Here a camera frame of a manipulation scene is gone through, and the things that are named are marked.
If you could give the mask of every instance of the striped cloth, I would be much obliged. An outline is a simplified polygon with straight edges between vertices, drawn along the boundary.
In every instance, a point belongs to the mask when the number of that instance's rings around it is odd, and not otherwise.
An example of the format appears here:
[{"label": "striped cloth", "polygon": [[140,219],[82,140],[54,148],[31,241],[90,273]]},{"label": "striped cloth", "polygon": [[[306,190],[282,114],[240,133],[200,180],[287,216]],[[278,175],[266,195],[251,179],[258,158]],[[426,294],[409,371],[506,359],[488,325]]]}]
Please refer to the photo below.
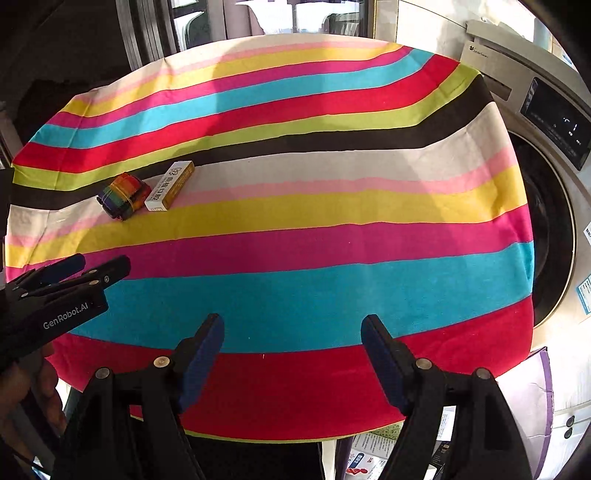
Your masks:
[{"label": "striped cloth", "polygon": [[[168,212],[114,222],[94,199],[186,159]],[[528,354],[524,186],[482,78],[454,60],[318,34],[208,44],[76,96],[15,167],[11,278],[75,252],[131,258],[109,311],[56,342],[66,381],[143,367],[224,317],[190,432],[298,441],[398,421],[360,346],[370,313],[444,369],[498,375]]]}]

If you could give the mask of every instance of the glass door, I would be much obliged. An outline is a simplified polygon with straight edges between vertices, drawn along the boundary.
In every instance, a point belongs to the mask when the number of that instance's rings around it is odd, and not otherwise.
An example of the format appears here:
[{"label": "glass door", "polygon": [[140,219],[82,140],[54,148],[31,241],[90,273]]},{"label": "glass door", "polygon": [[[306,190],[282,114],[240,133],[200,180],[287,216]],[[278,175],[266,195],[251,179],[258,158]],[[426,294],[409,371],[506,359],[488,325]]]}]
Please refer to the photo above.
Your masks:
[{"label": "glass door", "polygon": [[279,33],[374,37],[376,0],[116,0],[132,70],[227,38]]}]

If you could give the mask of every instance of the sticker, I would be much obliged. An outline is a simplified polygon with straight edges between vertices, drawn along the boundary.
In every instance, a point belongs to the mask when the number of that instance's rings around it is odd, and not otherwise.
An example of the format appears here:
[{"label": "sticker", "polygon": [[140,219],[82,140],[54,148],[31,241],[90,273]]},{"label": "sticker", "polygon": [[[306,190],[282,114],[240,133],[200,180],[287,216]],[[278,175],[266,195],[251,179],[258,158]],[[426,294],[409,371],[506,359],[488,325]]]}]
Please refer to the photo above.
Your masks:
[{"label": "sticker", "polygon": [[443,414],[441,414],[441,423],[439,424],[439,431],[437,432],[437,440],[444,442],[451,442],[453,433],[453,421],[456,418],[456,407],[443,407]]},{"label": "sticker", "polygon": [[589,223],[587,225],[587,227],[585,227],[585,238],[587,239],[587,242],[589,242],[589,245],[591,245],[591,223]]},{"label": "sticker", "polygon": [[583,305],[583,310],[589,315],[591,313],[591,275],[577,287],[577,293],[579,294],[581,305]]}]

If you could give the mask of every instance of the black stripe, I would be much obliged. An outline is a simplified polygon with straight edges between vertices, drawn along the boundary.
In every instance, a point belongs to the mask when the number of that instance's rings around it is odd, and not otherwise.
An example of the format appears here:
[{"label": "black stripe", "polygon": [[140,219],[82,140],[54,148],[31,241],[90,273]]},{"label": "black stripe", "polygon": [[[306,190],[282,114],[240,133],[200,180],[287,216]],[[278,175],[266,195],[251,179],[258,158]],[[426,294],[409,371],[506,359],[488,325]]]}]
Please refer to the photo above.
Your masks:
[{"label": "black stripe", "polygon": [[[130,173],[141,179],[155,177],[164,174],[173,162],[179,160],[193,160],[197,167],[280,153],[423,148],[465,127],[492,101],[492,96],[479,75],[460,96],[413,127],[285,135],[182,155],[132,170]],[[113,178],[69,192],[13,185],[12,203],[34,209],[59,210],[97,195]]]}]

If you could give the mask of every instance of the blue stripe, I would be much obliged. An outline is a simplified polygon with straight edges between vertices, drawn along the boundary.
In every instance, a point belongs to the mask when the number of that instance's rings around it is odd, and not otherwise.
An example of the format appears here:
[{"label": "blue stripe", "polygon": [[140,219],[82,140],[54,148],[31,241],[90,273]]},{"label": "blue stripe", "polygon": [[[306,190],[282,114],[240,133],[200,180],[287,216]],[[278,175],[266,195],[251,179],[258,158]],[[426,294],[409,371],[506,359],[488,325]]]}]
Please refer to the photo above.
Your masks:
[{"label": "blue stripe", "polygon": [[177,122],[288,98],[381,87],[419,71],[433,54],[413,50],[395,63],[356,72],[290,77],[161,105],[102,127],[76,129],[43,125],[32,141],[49,147],[92,148],[154,132]]},{"label": "blue stripe", "polygon": [[110,309],[73,333],[174,348],[207,314],[225,321],[223,352],[291,352],[360,344],[370,313],[392,336],[445,327],[531,293],[532,242],[496,253],[316,270],[146,278],[109,288]]}]

